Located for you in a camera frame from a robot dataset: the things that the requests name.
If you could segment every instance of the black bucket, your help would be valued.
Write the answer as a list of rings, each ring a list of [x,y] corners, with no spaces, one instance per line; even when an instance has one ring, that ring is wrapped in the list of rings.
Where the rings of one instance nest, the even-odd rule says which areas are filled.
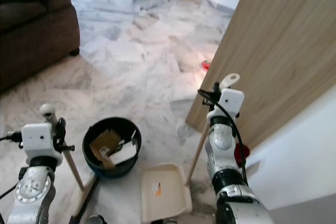
[[[134,138],[138,142],[138,147],[136,149],[136,155],[115,166],[115,168],[104,168],[100,164],[101,162],[93,154],[90,143],[93,142],[101,133],[105,130],[114,130],[117,132],[125,143],[131,141],[131,137],[135,131]],[[107,178],[118,178],[127,174],[138,160],[138,153],[141,147],[141,134],[138,127],[126,118],[106,118],[99,121],[93,126],[89,127],[88,132],[85,134],[83,139],[83,153],[86,162],[91,167],[91,169],[100,177]]]

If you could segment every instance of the baseboard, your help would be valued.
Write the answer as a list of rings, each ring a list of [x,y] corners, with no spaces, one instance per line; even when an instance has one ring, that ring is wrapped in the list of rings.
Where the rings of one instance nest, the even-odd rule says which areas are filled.
[[[216,8],[217,10],[220,10],[222,12],[226,12],[228,13],[229,15],[233,15],[233,13],[235,12],[234,9],[230,8],[230,7],[227,7],[225,5],[221,5],[221,4],[218,4],[216,2],[213,2],[213,1],[210,1],[210,0],[193,0],[193,1],[196,1],[196,2],[202,2],[202,1],[207,1],[208,3],[210,3],[214,8]]]

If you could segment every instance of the brown sofa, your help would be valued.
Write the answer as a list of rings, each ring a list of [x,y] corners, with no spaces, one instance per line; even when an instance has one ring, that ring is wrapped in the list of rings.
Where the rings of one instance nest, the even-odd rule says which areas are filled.
[[[78,53],[71,0],[0,0],[0,91]]]

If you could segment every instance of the marble floor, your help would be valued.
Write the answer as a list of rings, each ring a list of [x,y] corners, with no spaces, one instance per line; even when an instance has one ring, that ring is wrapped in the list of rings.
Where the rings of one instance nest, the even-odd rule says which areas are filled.
[[[141,222],[141,170],[175,162],[188,171],[199,133],[184,119],[205,71],[230,21],[207,1],[72,0],[78,14],[81,55],[66,58],[1,95],[1,135],[42,121],[41,104],[55,105],[67,120],[68,144],[83,180],[90,174],[81,142],[88,127],[109,116],[132,120],[142,134],[139,160],[125,177],[103,179],[85,215],[101,214],[108,223]],[[204,153],[191,184],[193,212],[179,223],[213,223],[214,195]],[[17,181],[25,154],[16,144],[0,144],[1,192]],[[51,224],[68,223],[77,185],[64,162],[56,171],[57,195]],[[0,201],[7,219],[13,196]]]

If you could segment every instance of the cardboard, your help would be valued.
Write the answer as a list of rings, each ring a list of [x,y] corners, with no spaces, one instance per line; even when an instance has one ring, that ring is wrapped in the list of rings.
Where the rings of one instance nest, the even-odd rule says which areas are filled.
[[[104,168],[114,168],[114,164],[108,158],[118,148],[120,135],[114,130],[105,130],[91,144],[90,148],[95,157],[102,161]]]

